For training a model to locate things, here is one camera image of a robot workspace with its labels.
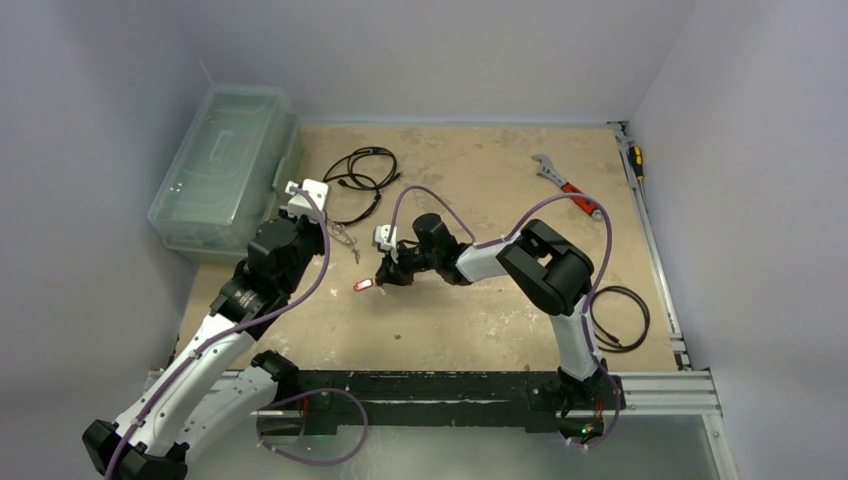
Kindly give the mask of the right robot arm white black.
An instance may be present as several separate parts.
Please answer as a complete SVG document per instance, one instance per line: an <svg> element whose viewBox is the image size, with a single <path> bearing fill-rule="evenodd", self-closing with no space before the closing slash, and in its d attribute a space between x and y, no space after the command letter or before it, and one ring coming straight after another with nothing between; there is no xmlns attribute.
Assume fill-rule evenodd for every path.
<svg viewBox="0 0 848 480"><path fill-rule="evenodd" d="M604 363L589 314L594 265L585 253L541 220L486 245L458 242L435 213L416 218L413 232L409 242L397 240L391 225L374 229L373 245L383 254L377 285L408 286L429 271L453 286L507 276L551 320L564 399L584 407L599 396Z"/></svg>

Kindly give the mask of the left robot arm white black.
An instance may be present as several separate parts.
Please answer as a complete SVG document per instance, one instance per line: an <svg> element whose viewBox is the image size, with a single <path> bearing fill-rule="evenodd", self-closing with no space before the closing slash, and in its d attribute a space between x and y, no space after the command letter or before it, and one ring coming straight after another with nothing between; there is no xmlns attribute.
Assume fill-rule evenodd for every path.
<svg viewBox="0 0 848 480"><path fill-rule="evenodd" d="M308 299L318 280L295 292L316 256L327 258L330 238L322 211L263 223L192 340L155 383L112 421L95 420L82 442L106 479L183 479L190 466L248 414L297 399L296 367L266 351L232 386L214 388L280 316Z"/></svg>

